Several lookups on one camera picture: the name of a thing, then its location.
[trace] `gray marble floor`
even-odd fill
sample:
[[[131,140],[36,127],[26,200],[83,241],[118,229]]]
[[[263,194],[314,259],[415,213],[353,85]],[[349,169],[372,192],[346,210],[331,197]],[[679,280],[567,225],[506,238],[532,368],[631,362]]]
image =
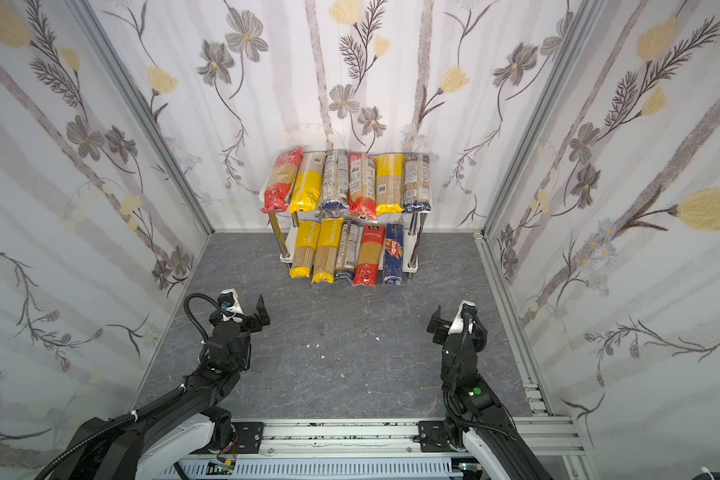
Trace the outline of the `gray marble floor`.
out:
[[[426,332],[443,306],[478,305],[488,347],[478,368],[514,416],[528,416],[523,386],[471,234],[425,234],[419,272],[401,286],[311,285],[291,279],[271,234],[214,234],[189,292],[234,287],[245,312],[264,295],[272,324],[252,335],[251,369],[220,404],[237,418],[444,416],[440,346]],[[192,312],[210,331],[210,306]],[[144,382],[139,405],[196,366],[200,338],[180,311]]]

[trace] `wall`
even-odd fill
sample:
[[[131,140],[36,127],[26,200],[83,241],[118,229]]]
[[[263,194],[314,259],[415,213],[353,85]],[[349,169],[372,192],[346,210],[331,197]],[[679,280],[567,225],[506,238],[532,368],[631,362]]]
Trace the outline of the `wall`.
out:
[[[205,242],[62,2],[0,0],[0,478],[134,397]]]
[[[598,478],[720,471],[720,0],[605,3],[490,242]]]
[[[223,229],[266,226],[256,194],[296,144],[431,151],[428,225],[481,227],[579,5],[91,3]]]

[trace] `yellow pasta package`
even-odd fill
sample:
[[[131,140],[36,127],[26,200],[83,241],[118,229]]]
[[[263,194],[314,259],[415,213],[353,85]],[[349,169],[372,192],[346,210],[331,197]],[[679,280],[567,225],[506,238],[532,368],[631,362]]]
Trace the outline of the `yellow pasta package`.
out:
[[[376,215],[403,211],[403,154],[376,157]]]
[[[314,151],[304,154],[302,164],[293,185],[293,197],[288,211],[309,212],[317,208],[322,187],[322,168],[326,162],[326,152]]]
[[[291,278],[306,276],[312,271],[312,261],[315,259],[315,248],[317,238],[320,235],[320,224],[317,222],[303,221],[298,226],[296,233],[296,248],[293,252],[293,264],[291,265]]]
[[[312,283],[333,283],[338,242],[342,237],[342,223],[344,223],[343,218],[324,218],[322,220],[315,252],[315,273],[312,275]]]

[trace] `plastic wrap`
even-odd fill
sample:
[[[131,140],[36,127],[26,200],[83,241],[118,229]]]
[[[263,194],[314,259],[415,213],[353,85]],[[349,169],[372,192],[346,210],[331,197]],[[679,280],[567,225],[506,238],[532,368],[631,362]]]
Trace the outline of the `plastic wrap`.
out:
[[[291,278],[309,277],[309,272],[312,271],[312,262],[315,259],[315,249],[317,248],[319,235],[320,224],[317,222],[303,221],[298,226],[296,248],[293,252],[293,264],[291,265]]]
[[[403,238],[405,228],[400,224],[387,224],[384,238],[384,283],[403,283]]]
[[[317,208],[322,185],[322,167],[326,162],[326,152],[313,151],[304,154],[298,168],[296,182],[293,184],[293,198],[288,211],[309,212]]]
[[[384,233],[387,228],[379,225],[365,225],[362,228],[358,266],[353,285],[376,286],[378,261],[384,248]]]
[[[317,240],[317,251],[315,252],[315,272],[312,275],[312,283],[333,283],[338,243],[342,238],[343,222],[343,218],[324,218],[322,220],[320,236]]]
[[[288,210],[293,181],[302,162],[304,149],[296,147],[287,151],[275,161],[264,188],[264,214],[280,214]]]
[[[349,216],[376,220],[376,165],[371,155],[349,154]]]
[[[432,211],[429,190],[429,155],[405,154],[403,211],[406,214]]]
[[[322,172],[323,210],[349,209],[349,152],[333,150],[328,152],[326,167]]]
[[[403,154],[376,157],[376,215],[403,211]]]
[[[345,222],[342,226],[342,238],[338,244],[336,254],[336,279],[346,278],[350,282],[355,279],[355,259],[357,257],[358,240],[360,239],[360,226]]]

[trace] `blue pasta package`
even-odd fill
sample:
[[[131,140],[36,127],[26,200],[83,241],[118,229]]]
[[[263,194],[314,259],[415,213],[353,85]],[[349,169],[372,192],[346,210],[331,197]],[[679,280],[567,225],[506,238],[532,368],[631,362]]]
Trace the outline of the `blue pasta package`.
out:
[[[384,238],[384,283],[403,283],[403,237],[405,228],[400,224],[387,224]]]

